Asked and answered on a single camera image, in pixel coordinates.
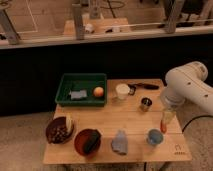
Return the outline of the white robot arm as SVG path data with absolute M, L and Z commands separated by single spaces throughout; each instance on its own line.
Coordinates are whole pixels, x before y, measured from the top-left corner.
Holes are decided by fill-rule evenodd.
M 175 67 L 166 73 L 166 87 L 160 94 L 164 106 L 160 123 L 163 133 L 186 99 L 213 114 L 213 87 L 205 83 L 207 77 L 208 69 L 199 61 Z

